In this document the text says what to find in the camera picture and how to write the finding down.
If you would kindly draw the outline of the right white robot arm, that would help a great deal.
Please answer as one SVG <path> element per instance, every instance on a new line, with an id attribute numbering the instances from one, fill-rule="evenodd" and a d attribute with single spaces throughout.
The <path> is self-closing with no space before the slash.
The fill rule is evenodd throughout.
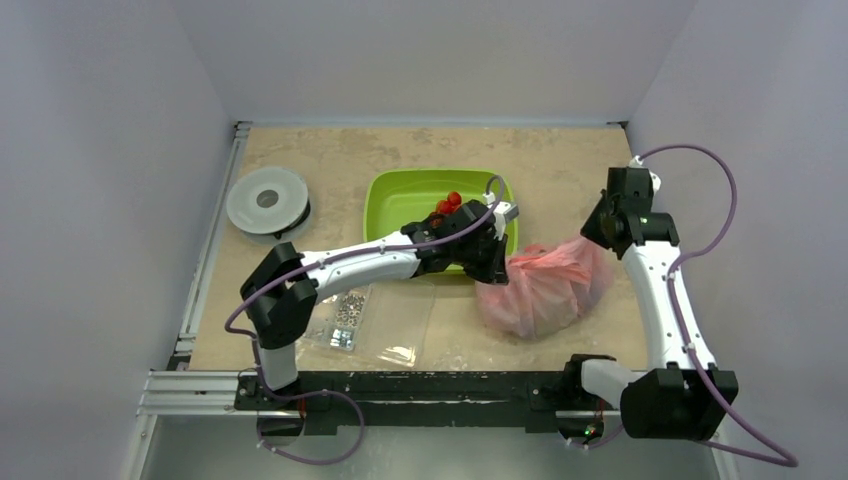
<path id="1" fill-rule="evenodd" d="M 606 355 L 575 354 L 561 392 L 576 407 L 599 398 L 618 410 L 632 438 L 706 441 L 739 392 L 700 334 L 684 278 L 674 220 L 652 209 L 659 178 L 642 167 L 611 167 L 581 235 L 616 254 L 633 286 L 648 347 L 638 373 Z"/>

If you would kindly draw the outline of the pink plastic bag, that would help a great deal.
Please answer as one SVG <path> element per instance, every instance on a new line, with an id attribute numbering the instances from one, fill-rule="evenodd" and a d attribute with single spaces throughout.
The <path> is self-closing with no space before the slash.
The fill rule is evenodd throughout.
<path id="1" fill-rule="evenodd" d="M 587 316 L 613 283 L 606 251 L 577 236 L 555 246 L 534 244 L 507 258 L 508 283 L 475 285 L 484 325 L 537 340 Z"/>

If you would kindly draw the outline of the clear screw organizer box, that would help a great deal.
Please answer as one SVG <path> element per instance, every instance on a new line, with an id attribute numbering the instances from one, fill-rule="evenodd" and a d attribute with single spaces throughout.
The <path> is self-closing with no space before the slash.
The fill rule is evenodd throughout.
<path id="1" fill-rule="evenodd" d="M 435 286 L 421 280 L 334 294 L 316 305 L 301 340 L 379 366 L 411 369 L 423 351 L 435 296 Z"/>

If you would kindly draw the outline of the red fake cherry bunch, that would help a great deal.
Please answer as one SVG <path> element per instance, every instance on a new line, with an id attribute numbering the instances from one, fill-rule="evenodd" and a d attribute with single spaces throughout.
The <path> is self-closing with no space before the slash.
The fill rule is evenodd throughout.
<path id="1" fill-rule="evenodd" d="M 451 191 L 444 199 L 437 202 L 433 213 L 439 215 L 450 215 L 456 212 L 462 203 L 462 196 L 456 191 Z"/>

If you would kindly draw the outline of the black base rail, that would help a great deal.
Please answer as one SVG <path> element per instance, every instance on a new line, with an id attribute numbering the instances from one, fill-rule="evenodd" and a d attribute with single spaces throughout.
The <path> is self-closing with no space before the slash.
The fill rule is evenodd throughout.
<path id="1" fill-rule="evenodd" d="M 598 438 L 600 401 L 553 371 L 304 371 L 273 395 L 253 374 L 237 378 L 234 407 L 294 414 L 307 435 L 340 426 L 521 428 L 565 438 Z"/>

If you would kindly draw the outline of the grey filament spool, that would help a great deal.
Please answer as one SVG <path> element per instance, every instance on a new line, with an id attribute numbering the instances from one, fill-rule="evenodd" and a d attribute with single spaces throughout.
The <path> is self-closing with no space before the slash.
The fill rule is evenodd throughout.
<path id="1" fill-rule="evenodd" d="M 230 222 L 254 241 L 279 242 L 302 230 L 312 213 L 304 178 L 283 167 L 263 167 L 231 187 L 225 210 Z"/>

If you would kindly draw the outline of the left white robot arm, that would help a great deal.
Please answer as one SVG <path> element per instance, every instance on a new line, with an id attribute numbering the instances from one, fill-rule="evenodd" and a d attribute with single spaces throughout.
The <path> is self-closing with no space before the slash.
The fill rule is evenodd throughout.
<path id="1" fill-rule="evenodd" d="M 371 242 L 336 250 L 300 252 L 276 245 L 240 288 L 242 303 L 225 323 L 246 314 L 261 375 L 259 395 L 272 408 L 292 405 L 298 395 L 295 343 L 314 307 L 323 300 L 377 282 L 406 280 L 460 267 L 479 283 L 505 285 L 507 225 L 516 204 L 487 195 L 455 212 L 411 222 Z"/>

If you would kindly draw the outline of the aluminium frame rail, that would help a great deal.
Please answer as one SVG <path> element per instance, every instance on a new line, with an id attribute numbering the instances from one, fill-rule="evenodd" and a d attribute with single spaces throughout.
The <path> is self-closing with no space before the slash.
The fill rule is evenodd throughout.
<path id="1" fill-rule="evenodd" d="M 229 415 L 235 412 L 237 374 L 220 371 L 179 370 L 179 363 L 190 362 L 196 349 L 212 274 L 223 235 L 226 231 L 226 195 L 238 177 L 241 160 L 252 123 L 238 121 L 225 163 L 222 185 L 195 262 L 181 324 L 168 367 L 148 374 L 136 415 L 139 419 L 158 416 Z"/>

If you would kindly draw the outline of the green plastic tray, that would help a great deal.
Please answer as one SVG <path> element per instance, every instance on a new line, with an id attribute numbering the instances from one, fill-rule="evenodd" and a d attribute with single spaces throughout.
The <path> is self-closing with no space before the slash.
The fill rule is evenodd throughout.
<path id="1" fill-rule="evenodd" d="M 498 199 L 512 202 L 506 182 L 490 171 L 401 169 L 380 174 L 369 187 L 366 198 L 364 235 L 368 252 L 354 258 L 355 270 L 364 273 L 371 281 L 430 275 L 423 274 L 424 249 L 470 233 L 492 214 L 488 209 L 479 220 L 464 230 L 447 238 L 426 241 L 427 219 L 436 215 L 433 211 L 437 202 L 451 191 L 462 196 L 462 204 L 478 200 L 485 205 L 483 194 L 487 192 L 494 192 Z M 506 254 L 509 252 L 508 229 L 509 224 L 503 231 L 496 229 L 498 239 L 508 236 Z M 454 265 L 443 272 L 464 273 Z"/>

